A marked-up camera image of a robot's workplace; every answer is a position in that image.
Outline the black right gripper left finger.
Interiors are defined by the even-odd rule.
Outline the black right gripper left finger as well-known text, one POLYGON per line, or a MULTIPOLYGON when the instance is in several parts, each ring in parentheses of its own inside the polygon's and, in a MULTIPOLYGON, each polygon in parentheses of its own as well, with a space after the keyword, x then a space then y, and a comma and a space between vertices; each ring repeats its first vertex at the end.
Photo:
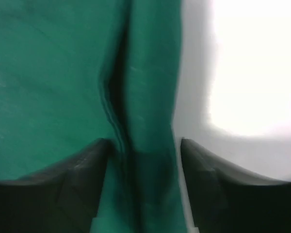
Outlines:
POLYGON ((98 139, 80 152, 16 180, 0 181, 0 233, 88 233, 109 157, 98 139))

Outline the green surgical drape cloth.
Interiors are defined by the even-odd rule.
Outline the green surgical drape cloth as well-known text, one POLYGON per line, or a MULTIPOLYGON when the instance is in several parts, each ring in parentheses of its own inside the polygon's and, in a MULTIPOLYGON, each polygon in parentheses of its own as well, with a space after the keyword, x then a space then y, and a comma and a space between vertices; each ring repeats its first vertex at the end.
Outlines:
POLYGON ((185 233, 179 0, 0 0, 0 181, 109 141, 89 233, 185 233))

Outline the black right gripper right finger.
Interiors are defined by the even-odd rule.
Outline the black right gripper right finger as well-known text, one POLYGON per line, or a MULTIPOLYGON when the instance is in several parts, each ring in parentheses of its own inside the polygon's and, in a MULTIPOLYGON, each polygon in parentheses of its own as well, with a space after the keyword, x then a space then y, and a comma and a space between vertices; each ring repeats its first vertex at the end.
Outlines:
POLYGON ((291 182, 260 176, 190 139, 180 145, 194 225, 202 233, 291 233, 291 182))

